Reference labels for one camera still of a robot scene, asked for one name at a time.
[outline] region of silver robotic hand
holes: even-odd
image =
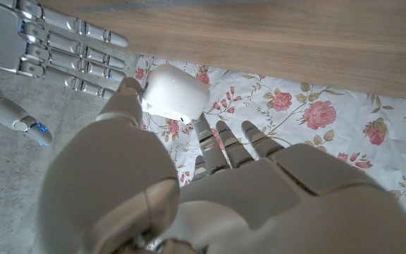
[[[0,91],[0,123],[37,141],[40,145],[49,146],[53,140],[48,128],[37,122],[22,107],[5,98]]]
[[[81,72],[121,81],[122,59],[108,55],[57,32],[75,32],[81,38],[126,47],[125,37],[96,25],[40,6],[31,0],[0,0],[0,69],[77,91],[109,98],[113,90],[60,71]]]

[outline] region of white object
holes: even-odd
[[[156,67],[148,78],[142,110],[190,123],[198,119],[209,102],[207,86],[171,65]]]

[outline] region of white fabric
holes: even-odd
[[[140,57],[136,78],[144,85],[148,73],[161,64],[177,66],[208,83],[211,99],[205,113],[212,128],[224,120],[246,143],[240,124],[249,120],[285,147],[303,142],[316,145],[365,171],[406,209],[405,99],[151,56]],[[201,154],[192,124],[145,114],[142,126],[163,141],[176,164],[180,183],[189,183],[195,157]],[[249,145],[245,147],[256,156]]]

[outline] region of wooden table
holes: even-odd
[[[406,99],[406,1],[283,0],[131,11],[98,10],[111,4],[120,10],[133,0],[43,2],[125,35],[127,52]]]

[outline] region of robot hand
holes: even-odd
[[[153,87],[123,79],[50,165],[43,253],[406,253],[405,211],[375,181],[308,145],[283,149],[249,121],[241,127],[257,161],[217,123],[228,163],[204,116],[195,120],[203,156],[179,189],[166,149],[139,129]]]
[[[53,140],[48,128],[38,123],[15,102],[3,97],[0,91],[0,123],[37,141],[40,145],[49,146]]]
[[[112,90],[55,67],[121,81],[125,74],[117,68],[125,68],[125,62],[52,29],[75,32],[81,37],[121,47],[128,45],[128,40],[121,35],[45,8],[34,1],[0,0],[0,69],[44,78],[49,83],[62,84],[98,97],[110,97]]]

